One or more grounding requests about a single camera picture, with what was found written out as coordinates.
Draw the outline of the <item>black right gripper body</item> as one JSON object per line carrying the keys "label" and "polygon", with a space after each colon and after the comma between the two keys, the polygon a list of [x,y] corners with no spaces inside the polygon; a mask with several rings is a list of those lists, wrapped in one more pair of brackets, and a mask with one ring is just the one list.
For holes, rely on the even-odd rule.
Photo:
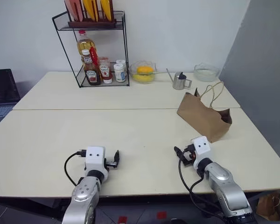
{"label": "black right gripper body", "polygon": [[192,166],[194,161],[196,160],[196,152],[195,150],[185,150],[182,153],[182,163],[184,166]]}

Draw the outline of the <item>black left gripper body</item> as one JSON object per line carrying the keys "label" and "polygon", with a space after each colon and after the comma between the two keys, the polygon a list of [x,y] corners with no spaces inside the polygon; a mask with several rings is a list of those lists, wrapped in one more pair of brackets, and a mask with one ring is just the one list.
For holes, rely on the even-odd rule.
{"label": "black left gripper body", "polygon": [[117,168],[118,166],[118,160],[114,160],[114,161],[107,161],[106,159],[104,160],[104,166],[105,168]]}

